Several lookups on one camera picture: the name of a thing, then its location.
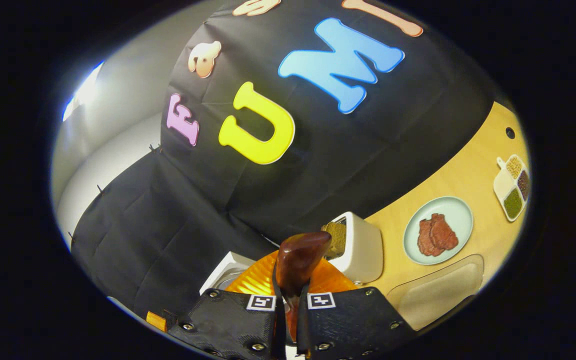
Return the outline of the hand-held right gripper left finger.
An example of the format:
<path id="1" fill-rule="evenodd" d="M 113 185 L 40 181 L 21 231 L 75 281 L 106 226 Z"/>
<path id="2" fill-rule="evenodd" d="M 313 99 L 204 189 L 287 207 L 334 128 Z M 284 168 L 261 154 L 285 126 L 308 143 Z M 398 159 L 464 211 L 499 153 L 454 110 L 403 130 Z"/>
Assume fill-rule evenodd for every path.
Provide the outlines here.
<path id="1" fill-rule="evenodd" d="M 224 360 L 285 360 L 276 258 L 275 252 L 251 260 L 229 251 L 204 280 L 197 302 L 167 333 Z"/>

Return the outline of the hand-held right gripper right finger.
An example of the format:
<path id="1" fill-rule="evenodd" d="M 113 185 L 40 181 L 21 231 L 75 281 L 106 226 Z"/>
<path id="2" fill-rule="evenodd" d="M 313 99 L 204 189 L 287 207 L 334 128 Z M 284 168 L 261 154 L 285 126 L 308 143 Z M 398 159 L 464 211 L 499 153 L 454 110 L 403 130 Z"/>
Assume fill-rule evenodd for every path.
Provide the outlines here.
<path id="1" fill-rule="evenodd" d="M 373 286 L 357 287 L 320 260 L 295 312 L 295 346 L 307 360 L 384 360 L 416 331 Z"/>

